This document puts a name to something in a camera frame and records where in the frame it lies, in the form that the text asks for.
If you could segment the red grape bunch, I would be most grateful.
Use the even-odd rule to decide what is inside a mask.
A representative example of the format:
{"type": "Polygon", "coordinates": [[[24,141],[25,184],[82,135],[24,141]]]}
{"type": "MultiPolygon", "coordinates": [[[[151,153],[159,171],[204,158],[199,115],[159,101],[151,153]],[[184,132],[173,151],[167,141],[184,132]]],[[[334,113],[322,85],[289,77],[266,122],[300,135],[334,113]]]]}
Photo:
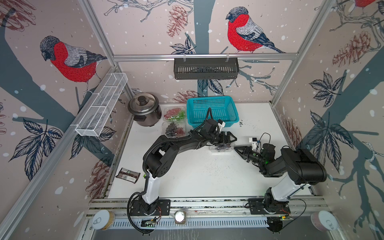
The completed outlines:
{"type": "Polygon", "coordinates": [[[174,119],[174,116],[181,110],[181,108],[169,109],[164,115],[165,119],[174,119]]]}
{"type": "Polygon", "coordinates": [[[184,135],[185,135],[184,128],[177,128],[177,129],[175,130],[175,135],[176,135],[177,137],[179,137],[179,136],[184,136],[184,135]]]}

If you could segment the green grape bunch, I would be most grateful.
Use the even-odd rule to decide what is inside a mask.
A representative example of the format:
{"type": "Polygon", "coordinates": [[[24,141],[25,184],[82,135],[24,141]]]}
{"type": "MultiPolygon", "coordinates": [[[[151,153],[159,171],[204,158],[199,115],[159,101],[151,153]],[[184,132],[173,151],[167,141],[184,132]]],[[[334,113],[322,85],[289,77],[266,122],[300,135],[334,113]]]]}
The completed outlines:
{"type": "Polygon", "coordinates": [[[176,121],[184,121],[187,118],[186,111],[180,110],[175,116],[174,119],[176,121]]]}

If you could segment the clear plastic clamshell container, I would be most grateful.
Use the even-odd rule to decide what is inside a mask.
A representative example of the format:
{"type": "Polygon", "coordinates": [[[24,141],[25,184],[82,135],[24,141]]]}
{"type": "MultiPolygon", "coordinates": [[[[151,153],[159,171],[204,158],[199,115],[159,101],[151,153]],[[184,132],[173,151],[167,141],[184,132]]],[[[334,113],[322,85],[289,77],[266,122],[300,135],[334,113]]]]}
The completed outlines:
{"type": "Polygon", "coordinates": [[[187,118],[186,107],[167,107],[163,116],[164,121],[184,121],[187,118]]]}

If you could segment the dark purple grape bunch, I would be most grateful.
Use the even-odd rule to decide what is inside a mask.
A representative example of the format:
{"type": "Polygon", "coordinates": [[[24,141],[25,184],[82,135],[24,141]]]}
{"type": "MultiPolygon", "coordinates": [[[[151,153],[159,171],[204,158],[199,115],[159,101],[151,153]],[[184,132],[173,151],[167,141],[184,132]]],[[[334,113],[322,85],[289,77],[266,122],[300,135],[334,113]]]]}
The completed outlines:
{"type": "Polygon", "coordinates": [[[233,150],[232,145],[219,145],[219,146],[212,146],[213,152],[230,152],[233,150]]]}

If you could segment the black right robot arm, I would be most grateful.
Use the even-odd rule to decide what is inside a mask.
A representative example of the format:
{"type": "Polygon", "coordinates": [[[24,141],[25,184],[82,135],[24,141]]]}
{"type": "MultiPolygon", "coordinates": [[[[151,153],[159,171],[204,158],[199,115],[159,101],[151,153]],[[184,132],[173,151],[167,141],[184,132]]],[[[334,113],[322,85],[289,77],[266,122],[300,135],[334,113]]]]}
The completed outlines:
{"type": "Polygon", "coordinates": [[[286,211],[294,194],[306,185],[314,186],[327,178],[325,167],[307,149],[281,148],[278,158],[275,158],[275,146],[268,143],[263,144],[260,152],[254,151],[251,146],[238,146],[234,150],[243,160],[258,167],[264,177],[282,177],[264,195],[263,208],[271,214],[286,211]]]}

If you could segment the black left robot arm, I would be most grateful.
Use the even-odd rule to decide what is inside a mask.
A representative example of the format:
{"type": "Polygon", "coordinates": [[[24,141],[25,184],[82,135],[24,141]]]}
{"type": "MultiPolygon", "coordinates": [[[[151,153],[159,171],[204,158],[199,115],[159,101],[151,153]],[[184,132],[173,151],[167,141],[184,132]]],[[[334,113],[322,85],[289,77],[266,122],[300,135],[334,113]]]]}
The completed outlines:
{"type": "Polygon", "coordinates": [[[158,207],[160,182],[171,168],[176,156],[189,150],[198,150],[205,146],[229,146],[237,141],[231,132],[224,132],[225,122],[208,119],[189,134],[180,138],[168,138],[161,135],[143,157],[145,172],[145,187],[139,193],[140,206],[147,212],[153,213],[158,207]]]}

